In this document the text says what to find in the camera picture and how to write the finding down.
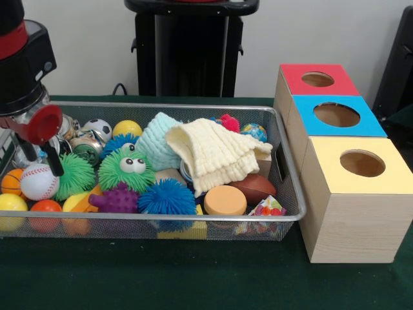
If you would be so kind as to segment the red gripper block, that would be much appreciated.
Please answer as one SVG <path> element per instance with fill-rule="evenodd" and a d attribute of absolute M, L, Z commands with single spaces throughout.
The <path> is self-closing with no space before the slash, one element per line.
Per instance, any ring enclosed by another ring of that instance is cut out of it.
<path fill-rule="evenodd" d="M 52 174 L 64 175 L 56 149 L 48 142 L 61 128 L 63 115 L 57 105 L 36 105 L 28 112 L 18 116 L 1 117 L 1 128 L 14 131 L 14 137 L 28 161 L 37 159 L 34 145 L 39 145 L 47 154 L 47 161 Z"/>

